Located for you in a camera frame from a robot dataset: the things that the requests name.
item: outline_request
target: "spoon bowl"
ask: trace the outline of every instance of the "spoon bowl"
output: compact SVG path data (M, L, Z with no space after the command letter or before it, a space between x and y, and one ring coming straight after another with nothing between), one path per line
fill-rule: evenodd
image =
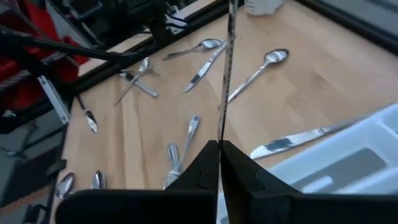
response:
M211 50L221 46L222 41L217 39L205 39L199 43L198 46L202 47L204 50Z
M269 63L283 62L289 56L287 49L275 49L264 55L264 61Z
M91 189L105 189L105 178L101 171L97 170L91 183Z
M144 73L149 68L149 64L150 64L149 57L144 58L139 66L138 71L140 73Z
M74 183L75 174L70 172L58 184L55 195L59 199L63 200L65 197L71 194Z

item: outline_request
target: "white container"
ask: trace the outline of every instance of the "white container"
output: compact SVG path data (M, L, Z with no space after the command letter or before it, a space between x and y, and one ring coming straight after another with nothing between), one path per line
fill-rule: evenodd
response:
M398 194L398 104L267 169L306 194ZM228 224L224 194L217 224Z
M244 0L246 12L253 16L272 15L285 0Z

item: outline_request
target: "spoon handle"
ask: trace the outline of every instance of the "spoon handle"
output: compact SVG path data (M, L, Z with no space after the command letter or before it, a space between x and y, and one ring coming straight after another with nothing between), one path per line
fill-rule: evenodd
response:
M113 106L115 106L116 104L118 104L122 98L124 97L124 95L129 91L130 87L132 86L132 84L134 82L136 82L138 80L138 78L140 78L141 76L143 76L144 73L142 72L138 72L138 74L129 82L129 84L127 84L127 86L124 88L124 90L122 91L122 93L119 95L119 97L117 98L117 100L113 103Z
M259 70L257 70L252 76L250 76L249 78L247 78L244 83L242 83L232 94L230 94L230 96L228 97L228 102L230 103L231 101L233 101L236 97L238 97L238 95L251 83L253 82L253 80L255 78L257 78L258 75L260 75L267 67L269 63L265 62L260 68Z
M165 60L169 60L169 59L171 59L171 58L178 57L178 56L180 56L180 55L184 55L184 54L187 54L187 53L190 53L190 52L194 52L194 51L197 50L197 48L198 48L198 46L196 46L196 47L194 47L194 48L191 48L191 49L188 49L188 50L183 50L183 51L181 51L181 52L175 52L175 53L168 54L168 55L166 55L166 57L164 57L162 60L165 61Z
M180 158L181 166L184 162L185 155L188 152L189 145L191 144L191 141L193 139L193 136L195 135L195 132L197 131L197 129L199 127L199 124L200 124L199 115L193 115L191 120L189 121L187 139L185 140L184 151L183 151L182 157Z
M172 169L174 169L180 165L180 159L178 158L177 145L174 143L168 144L167 150L169 152L170 163L171 163Z

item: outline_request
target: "red object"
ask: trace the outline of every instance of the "red object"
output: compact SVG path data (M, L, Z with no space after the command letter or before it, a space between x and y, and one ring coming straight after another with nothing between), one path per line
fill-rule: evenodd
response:
M33 22L53 41L61 41L55 30L53 20L46 10L38 9L37 6L31 3L29 0L21 1L19 7L21 11L30 19L30 21ZM38 38L45 38L36 33L11 10L0 15L0 24L20 32L34 34ZM69 37L65 37L63 41L66 44L78 45ZM54 51L42 50L35 47L26 47L26 50L39 59L43 59L55 53ZM83 64L88 60L88 58L82 56L73 56L73 59L79 64ZM62 81L72 82L77 79L78 68L76 68L76 66L74 66L74 64L69 62L67 59L63 58L53 62L51 63L51 66L53 71ZM19 68L13 60L0 56L0 82L3 82L4 80L14 76L20 70L21 68ZM11 110L23 109L29 107L32 103L35 103L37 100L43 97L45 97L45 93L37 79L35 77L28 77L24 81L18 83L16 86L10 87L2 92L1 107Z

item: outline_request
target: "metal rod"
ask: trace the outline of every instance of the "metal rod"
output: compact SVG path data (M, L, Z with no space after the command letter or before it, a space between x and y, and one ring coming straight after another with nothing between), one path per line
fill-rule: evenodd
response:
M226 111L228 107L229 84L231 81L232 59L234 53L236 13L238 0L229 0L228 35L225 53L225 65L223 75L223 90L221 92L220 117L218 120L218 143L222 146L225 130Z
M32 47L40 47L43 49L56 50L66 54L77 54L91 58L98 58L102 60L107 60L111 62L119 62L120 60L125 59L126 57L131 57L133 55L138 54L137 52L128 52L128 54L121 54L116 52L105 52L100 50L92 50L84 47L75 47L70 44L64 44L54 41L48 41L40 38L35 38L32 35L24 34L20 32L15 32L12 29L3 29L2 34L4 37L18 42L21 45L32 46Z

